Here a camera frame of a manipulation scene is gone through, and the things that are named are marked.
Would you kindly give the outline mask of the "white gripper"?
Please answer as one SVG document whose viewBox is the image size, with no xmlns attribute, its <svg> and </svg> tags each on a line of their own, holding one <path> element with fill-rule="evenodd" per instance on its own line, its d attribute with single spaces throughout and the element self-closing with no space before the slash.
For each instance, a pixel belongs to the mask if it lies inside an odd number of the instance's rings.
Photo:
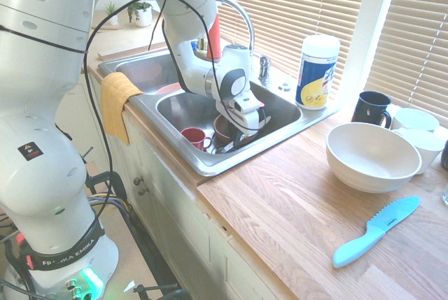
<svg viewBox="0 0 448 300">
<path fill-rule="evenodd" d="M 216 102 L 216 109 L 229 121 L 228 131 L 233 148 L 240 148 L 244 134 L 242 131 L 257 131 L 271 120 L 264 110 L 264 103 L 255 99 Z"/>
</svg>

